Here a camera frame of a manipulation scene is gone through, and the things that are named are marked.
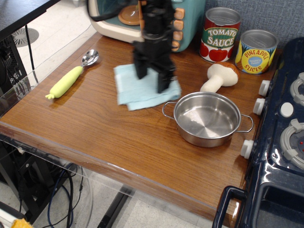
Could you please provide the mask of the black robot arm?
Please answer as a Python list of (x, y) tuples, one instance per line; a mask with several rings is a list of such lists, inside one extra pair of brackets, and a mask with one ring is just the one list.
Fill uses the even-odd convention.
[(175, 9), (170, 0), (148, 0), (141, 6), (144, 42), (133, 42), (133, 62), (139, 79), (151, 68), (158, 73), (157, 91), (169, 88), (176, 67), (171, 60)]

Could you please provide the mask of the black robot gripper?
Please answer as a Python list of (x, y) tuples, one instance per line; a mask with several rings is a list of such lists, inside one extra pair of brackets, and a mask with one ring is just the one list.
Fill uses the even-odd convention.
[(160, 38), (133, 42), (133, 62), (137, 77), (144, 78), (149, 67), (158, 72), (158, 93), (168, 89), (175, 80), (176, 67), (170, 57), (172, 37), (173, 34), (168, 33)]

